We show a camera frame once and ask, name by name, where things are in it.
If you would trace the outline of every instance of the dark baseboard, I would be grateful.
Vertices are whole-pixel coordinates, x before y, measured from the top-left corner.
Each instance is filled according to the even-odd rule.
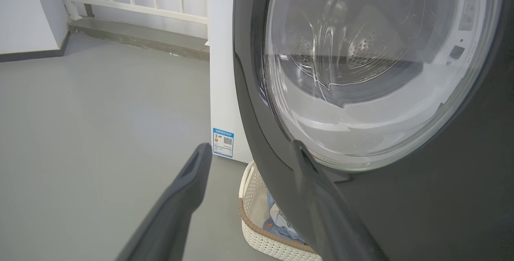
[[[61,44],[61,49],[0,54],[0,62],[64,56],[66,46],[68,46],[69,36],[70,32],[68,31]]]

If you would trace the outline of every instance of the washing machine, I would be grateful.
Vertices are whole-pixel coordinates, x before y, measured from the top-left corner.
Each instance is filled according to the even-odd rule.
[[[514,258],[512,0],[211,5],[215,153],[254,159],[315,251],[335,220],[293,140],[390,260]]]

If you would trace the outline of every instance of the laundry basket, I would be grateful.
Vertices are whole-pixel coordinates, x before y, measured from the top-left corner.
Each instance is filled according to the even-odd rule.
[[[268,218],[268,188],[255,162],[246,167],[239,186],[239,215],[246,242],[255,250],[284,261],[321,261],[311,247],[279,237],[262,229]]]

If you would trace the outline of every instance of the blue clothing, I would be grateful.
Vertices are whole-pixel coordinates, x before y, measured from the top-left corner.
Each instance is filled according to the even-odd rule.
[[[268,208],[270,216],[268,220],[264,222],[263,229],[271,232],[277,236],[286,238],[291,241],[299,241],[305,244],[305,241],[298,235],[296,230],[292,227],[291,223],[286,219],[284,214],[279,210],[275,200],[268,192]]]

